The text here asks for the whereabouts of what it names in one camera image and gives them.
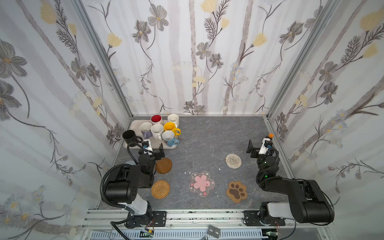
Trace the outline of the brown round wooden coaster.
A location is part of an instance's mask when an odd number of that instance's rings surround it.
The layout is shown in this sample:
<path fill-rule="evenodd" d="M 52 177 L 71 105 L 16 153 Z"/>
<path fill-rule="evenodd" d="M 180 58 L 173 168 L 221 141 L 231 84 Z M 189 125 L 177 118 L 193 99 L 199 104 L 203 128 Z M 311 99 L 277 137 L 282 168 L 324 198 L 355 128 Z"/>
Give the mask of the brown round wooden coaster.
<path fill-rule="evenodd" d="M 168 158 L 162 158 L 156 162 L 156 171 L 159 174 L 166 174 L 172 169 L 173 163 Z"/>

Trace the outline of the white braided round coaster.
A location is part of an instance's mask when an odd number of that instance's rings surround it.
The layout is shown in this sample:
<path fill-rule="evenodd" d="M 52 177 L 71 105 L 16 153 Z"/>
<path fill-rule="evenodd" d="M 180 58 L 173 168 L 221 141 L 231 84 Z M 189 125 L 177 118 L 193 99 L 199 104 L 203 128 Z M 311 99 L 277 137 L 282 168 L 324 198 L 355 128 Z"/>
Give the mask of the white braided round coaster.
<path fill-rule="evenodd" d="M 225 158 L 226 164 L 231 169 L 238 169 L 242 165 L 241 158 L 236 154 L 228 154 Z"/>

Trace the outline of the brown paw print coaster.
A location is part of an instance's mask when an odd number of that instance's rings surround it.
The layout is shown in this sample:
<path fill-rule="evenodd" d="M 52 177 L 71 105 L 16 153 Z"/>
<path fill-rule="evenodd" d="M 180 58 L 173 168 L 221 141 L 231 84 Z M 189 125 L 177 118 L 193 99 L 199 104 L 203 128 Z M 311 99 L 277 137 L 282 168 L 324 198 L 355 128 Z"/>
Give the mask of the brown paw print coaster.
<path fill-rule="evenodd" d="M 241 201 L 246 200 L 248 197 L 247 187 L 240 181 L 230 182 L 226 195 L 235 203 L 239 204 Z"/>

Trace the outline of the pink cherry blossom coaster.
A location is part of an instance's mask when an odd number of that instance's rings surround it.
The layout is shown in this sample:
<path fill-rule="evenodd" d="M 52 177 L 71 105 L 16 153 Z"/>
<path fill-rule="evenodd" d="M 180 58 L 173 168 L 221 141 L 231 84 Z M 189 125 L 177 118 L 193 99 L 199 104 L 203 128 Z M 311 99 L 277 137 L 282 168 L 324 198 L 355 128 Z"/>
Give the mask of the pink cherry blossom coaster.
<path fill-rule="evenodd" d="M 205 198 L 215 186 L 216 183 L 211 179 L 210 173 L 202 171 L 200 173 L 191 174 L 191 183 L 188 188 L 192 193 L 197 193 L 200 197 Z"/>

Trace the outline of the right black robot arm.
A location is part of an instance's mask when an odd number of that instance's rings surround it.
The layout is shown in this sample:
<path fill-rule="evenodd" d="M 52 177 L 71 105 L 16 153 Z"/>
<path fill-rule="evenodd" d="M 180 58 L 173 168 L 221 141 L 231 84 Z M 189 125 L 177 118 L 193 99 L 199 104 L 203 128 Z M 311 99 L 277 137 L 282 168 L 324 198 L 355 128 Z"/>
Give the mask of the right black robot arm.
<path fill-rule="evenodd" d="M 288 197 L 287 202 L 263 202 L 258 218 L 261 224 L 270 225 L 278 220 L 295 220 L 301 224 L 328 225 L 335 218 L 333 204 L 315 180 L 288 179 L 277 176 L 280 158 L 271 138 L 264 138 L 256 148 L 249 141 L 247 153 L 257 159 L 259 171 L 256 183 L 265 192 Z"/>

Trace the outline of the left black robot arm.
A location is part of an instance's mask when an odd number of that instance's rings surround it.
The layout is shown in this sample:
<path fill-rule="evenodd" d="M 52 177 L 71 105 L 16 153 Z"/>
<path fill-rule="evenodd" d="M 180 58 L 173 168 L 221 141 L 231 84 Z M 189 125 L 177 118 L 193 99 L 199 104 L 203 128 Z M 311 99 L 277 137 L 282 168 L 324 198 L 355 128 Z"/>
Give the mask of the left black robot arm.
<path fill-rule="evenodd" d="M 156 152 L 148 147 L 149 143 L 128 144 L 127 152 L 134 164 L 115 165 L 102 177 L 102 201 L 111 207 L 129 212 L 126 220 L 111 222 L 114 228 L 123 224 L 126 228 L 133 229 L 138 226 L 150 226 L 155 222 L 151 204 L 141 198 L 138 189 L 149 189 L 153 186 L 157 161 L 165 157 L 165 152 L 163 145 L 160 145 Z"/>

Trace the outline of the woven rattan round coaster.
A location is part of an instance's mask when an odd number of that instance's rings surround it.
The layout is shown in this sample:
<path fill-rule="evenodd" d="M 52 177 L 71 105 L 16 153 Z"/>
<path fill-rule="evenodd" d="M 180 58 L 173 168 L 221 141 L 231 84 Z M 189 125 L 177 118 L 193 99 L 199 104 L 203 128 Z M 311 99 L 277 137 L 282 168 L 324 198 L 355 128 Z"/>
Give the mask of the woven rattan round coaster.
<path fill-rule="evenodd" d="M 151 194 L 155 199 L 163 199 L 169 194 L 170 189 L 170 184 L 167 181 L 159 180 L 153 184 Z"/>

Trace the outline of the black mug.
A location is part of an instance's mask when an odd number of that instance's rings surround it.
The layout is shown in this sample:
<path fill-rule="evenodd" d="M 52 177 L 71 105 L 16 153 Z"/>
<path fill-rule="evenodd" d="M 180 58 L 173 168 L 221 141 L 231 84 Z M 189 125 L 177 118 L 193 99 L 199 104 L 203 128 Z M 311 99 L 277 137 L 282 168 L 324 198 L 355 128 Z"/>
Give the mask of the black mug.
<path fill-rule="evenodd" d="M 138 144 L 141 144 L 143 142 L 143 139 L 137 136 L 135 131 L 133 130 L 127 130 L 123 132 L 122 137 L 125 141 L 126 148 L 137 146 Z"/>

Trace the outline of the blue mug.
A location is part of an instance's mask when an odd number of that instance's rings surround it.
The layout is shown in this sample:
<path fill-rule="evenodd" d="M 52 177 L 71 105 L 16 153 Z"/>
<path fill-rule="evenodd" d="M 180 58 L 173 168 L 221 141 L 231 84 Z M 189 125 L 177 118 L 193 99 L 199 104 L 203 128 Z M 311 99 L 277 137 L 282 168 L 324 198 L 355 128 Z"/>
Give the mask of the blue mug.
<path fill-rule="evenodd" d="M 162 138 L 167 144 L 167 146 L 170 148 L 179 144 L 179 140 L 176 139 L 175 133 L 172 131 L 164 131 L 162 134 Z"/>

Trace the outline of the white mug centre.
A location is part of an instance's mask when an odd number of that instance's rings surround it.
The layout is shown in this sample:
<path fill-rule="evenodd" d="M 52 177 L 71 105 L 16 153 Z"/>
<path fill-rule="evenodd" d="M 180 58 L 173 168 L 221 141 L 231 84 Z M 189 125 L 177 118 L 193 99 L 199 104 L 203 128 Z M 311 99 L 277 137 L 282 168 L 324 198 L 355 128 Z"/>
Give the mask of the white mug centre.
<path fill-rule="evenodd" d="M 154 124 L 151 127 L 151 133 L 155 140 L 162 140 L 162 134 L 164 132 L 164 126 L 162 124 Z"/>

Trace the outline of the lavender mug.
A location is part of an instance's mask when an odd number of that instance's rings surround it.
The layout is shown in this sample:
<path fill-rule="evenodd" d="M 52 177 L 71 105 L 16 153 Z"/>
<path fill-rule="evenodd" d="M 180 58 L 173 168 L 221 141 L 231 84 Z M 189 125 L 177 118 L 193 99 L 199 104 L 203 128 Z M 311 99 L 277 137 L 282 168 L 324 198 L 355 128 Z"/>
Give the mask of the lavender mug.
<path fill-rule="evenodd" d="M 140 131 L 145 140 L 150 139 L 153 136 L 151 132 L 152 126 L 153 125 L 150 122 L 144 122 L 140 125 Z"/>

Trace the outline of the yellow mug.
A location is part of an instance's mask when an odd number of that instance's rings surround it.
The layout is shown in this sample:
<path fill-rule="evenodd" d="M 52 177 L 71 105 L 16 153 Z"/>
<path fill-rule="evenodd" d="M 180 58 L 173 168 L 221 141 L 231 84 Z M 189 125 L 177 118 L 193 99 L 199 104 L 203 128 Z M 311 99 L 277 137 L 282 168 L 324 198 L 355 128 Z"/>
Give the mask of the yellow mug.
<path fill-rule="evenodd" d="M 176 136 L 181 135 L 181 130 L 173 122 L 168 122 L 164 125 L 165 131 L 172 131 Z"/>

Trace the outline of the red interior white mug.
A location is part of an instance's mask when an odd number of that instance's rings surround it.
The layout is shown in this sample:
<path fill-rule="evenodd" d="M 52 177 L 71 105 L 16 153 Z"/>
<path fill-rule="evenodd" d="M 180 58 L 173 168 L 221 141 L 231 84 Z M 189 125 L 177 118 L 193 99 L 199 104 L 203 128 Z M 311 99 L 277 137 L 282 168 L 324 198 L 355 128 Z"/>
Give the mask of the red interior white mug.
<path fill-rule="evenodd" d="M 151 116 L 151 123 L 153 124 L 153 125 L 155 125 L 155 124 L 163 124 L 163 118 L 162 118 L 162 116 L 161 115 L 153 115 L 153 116 Z"/>

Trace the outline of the white mug back right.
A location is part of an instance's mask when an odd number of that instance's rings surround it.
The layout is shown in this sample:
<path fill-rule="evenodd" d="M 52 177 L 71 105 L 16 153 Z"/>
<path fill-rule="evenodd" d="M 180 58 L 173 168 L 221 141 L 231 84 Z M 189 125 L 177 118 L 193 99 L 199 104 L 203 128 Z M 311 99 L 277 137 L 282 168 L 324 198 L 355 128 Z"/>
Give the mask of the white mug back right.
<path fill-rule="evenodd" d="M 168 115 L 167 120 L 170 123 L 174 123 L 176 128 L 178 128 L 180 126 L 180 117 L 177 114 L 170 114 L 170 115 Z"/>

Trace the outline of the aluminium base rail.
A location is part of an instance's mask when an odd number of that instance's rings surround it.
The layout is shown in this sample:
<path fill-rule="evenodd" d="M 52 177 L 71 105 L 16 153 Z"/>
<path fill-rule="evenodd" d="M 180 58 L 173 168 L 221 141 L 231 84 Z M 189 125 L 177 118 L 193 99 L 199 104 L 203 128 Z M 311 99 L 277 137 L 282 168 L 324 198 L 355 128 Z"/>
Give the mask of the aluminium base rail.
<path fill-rule="evenodd" d="M 328 226 L 279 220 L 263 225 L 255 209 L 160 210 L 147 226 L 128 229 L 126 211 L 89 210 L 83 240 L 333 240 Z"/>

